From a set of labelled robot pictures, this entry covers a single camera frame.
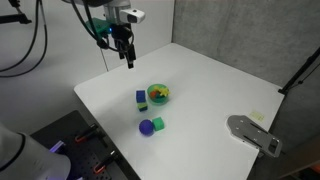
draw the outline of purple ball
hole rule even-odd
[[[143,135],[150,136],[153,134],[153,124],[149,119],[140,122],[139,130]]]

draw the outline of black stand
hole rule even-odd
[[[317,51],[310,56],[304,65],[294,74],[294,76],[288,81],[288,83],[282,88],[279,89],[279,93],[287,95],[289,92],[290,87],[296,82],[296,80],[316,61],[316,59],[320,56],[320,47]]]
[[[29,24],[31,21],[25,14],[13,14],[0,16],[0,24],[19,22],[20,24]]]

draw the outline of toy block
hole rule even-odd
[[[146,107],[144,107],[144,108],[141,108],[141,109],[139,108],[139,111],[140,111],[140,112],[146,111],[146,110],[148,110],[148,106],[146,106]]]
[[[161,117],[153,119],[152,124],[155,131],[160,131],[161,129],[164,129],[164,122]]]
[[[136,100],[137,103],[146,102],[146,93],[144,90],[139,90],[136,92]]]
[[[144,107],[148,107],[148,104],[147,103],[138,103],[139,109],[144,108]]]

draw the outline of blue block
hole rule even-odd
[[[146,102],[146,92],[144,90],[137,91],[136,100],[137,100],[137,103]]]

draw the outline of table surface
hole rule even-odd
[[[161,83],[167,104],[137,109],[136,90]],[[258,150],[231,136],[230,115],[264,115],[269,130],[283,100],[279,87],[177,44],[139,58],[75,87],[141,179],[246,179]],[[143,119],[162,117],[165,129],[140,134]]]

